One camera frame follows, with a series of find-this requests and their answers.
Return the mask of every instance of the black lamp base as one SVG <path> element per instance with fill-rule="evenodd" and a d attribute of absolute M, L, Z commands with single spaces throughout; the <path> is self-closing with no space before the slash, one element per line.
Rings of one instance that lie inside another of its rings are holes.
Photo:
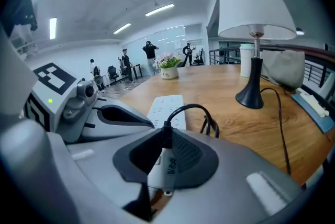
<path fill-rule="evenodd" d="M 263 60 L 260 58 L 251 59 L 251 72 L 247 85 L 235 98 L 243 106 L 251 109 L 263 107 L 263 99 L 260 92 L 260 80 Z"/>

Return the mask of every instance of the floor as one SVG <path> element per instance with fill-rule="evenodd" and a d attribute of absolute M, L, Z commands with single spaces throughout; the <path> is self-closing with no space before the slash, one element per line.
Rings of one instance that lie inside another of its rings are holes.
<path fill-rule="evenodd" d="M 129 91 L 133 90 L 141 83 L 144 83 L 146 80 L 150 79 L 150 76 L 144 76 L 142 78 L 134 79 L 135 83 L 131 83 L 128 79 L 117 81 L 111 86 L 105 87 L 105 93 L 99 94 L 99 96 L 111 97 L 114 99 L 119 99 L 123 95 L 127 94 Z"/>

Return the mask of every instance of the white cup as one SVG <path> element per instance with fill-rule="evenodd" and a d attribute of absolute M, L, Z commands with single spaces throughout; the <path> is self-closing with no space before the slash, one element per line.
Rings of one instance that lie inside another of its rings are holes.
<path fill-rule="evenodd" d="M 249 77 L 251 71 L 251 58 L 253 57 L 254 47 L 251 43 L 243 43 L 241 51 L 241 76 Z"/>

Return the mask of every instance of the white container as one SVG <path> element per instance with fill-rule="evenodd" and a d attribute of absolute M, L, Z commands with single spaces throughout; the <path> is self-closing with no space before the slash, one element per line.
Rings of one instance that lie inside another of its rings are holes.
<path fill-rule="evenodd" d="M 177 67 L 161 69 L 162 79 L 175 79 L 179 76 Z"/>
<path fill-rule="evenodd" d="M 241 51 L 241 76 L 249 77 L 251 71 L 251 58 L 254 54 L 254 46 L 251 43 L 243 43 L 240 46 Z"/>

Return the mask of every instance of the wooden table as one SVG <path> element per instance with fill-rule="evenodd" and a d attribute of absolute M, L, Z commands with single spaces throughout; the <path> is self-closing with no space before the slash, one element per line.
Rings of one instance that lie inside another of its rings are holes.
<path fill-rule="evenodd" d="M 147 115 L 153 100 L 165 95 L 183 95 L 184 103 L 198 103 L 209 110 L 220 128 L 220 139 L 245 145 L 286 172 L 278 119 L 278 102 L 273 91 L 262 93 L 264 107 L 254 110 L 240 105 L 235 94 L 248 79 L 240 76 L 240 65 L 210 65 L 179 68 L 179 78 L 162 80 L 157 75 L 120 100 Z M 261 89 L 272 87 L 280 94 L 285 142 L 292 178 L 303 185 L 322 165 L 330 152 L 335 130 L 322 134 L 308 114 L 284 90 L 264 79 Z M 186 111 L 187 129 L 199 132 L 204 112 Z"/>

